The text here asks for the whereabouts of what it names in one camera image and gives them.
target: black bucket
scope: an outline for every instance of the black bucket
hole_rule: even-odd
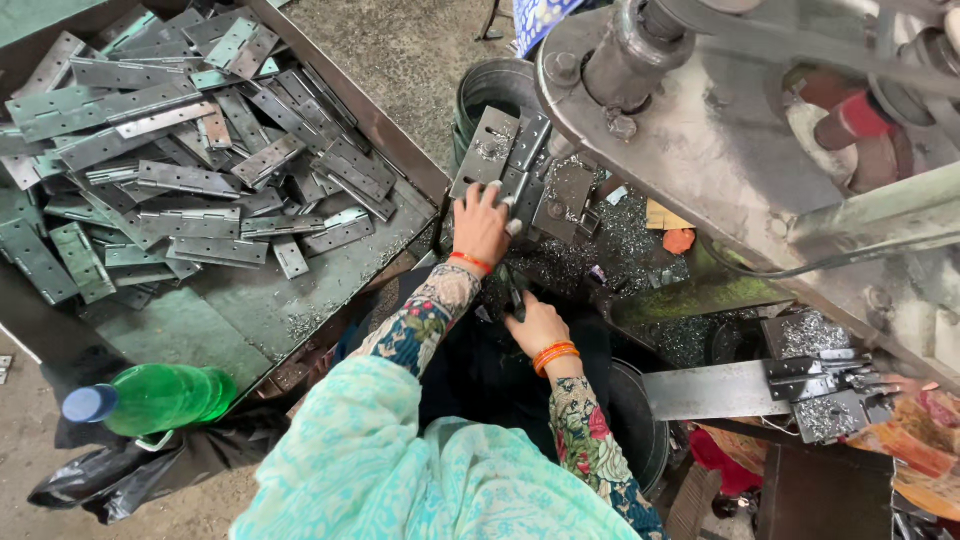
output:
[[[543,112],[537,99],[534,65],[520,59],[496,59],[472,65],[457,86],[453,108],[453,166],[460,169],[487,107],[520,118],[522,109]]]
[[[646,497],[670,458],[670,426],[654,420],[640,372],[619,358],[613,359],[610,370],[609,409],[610,430]]]

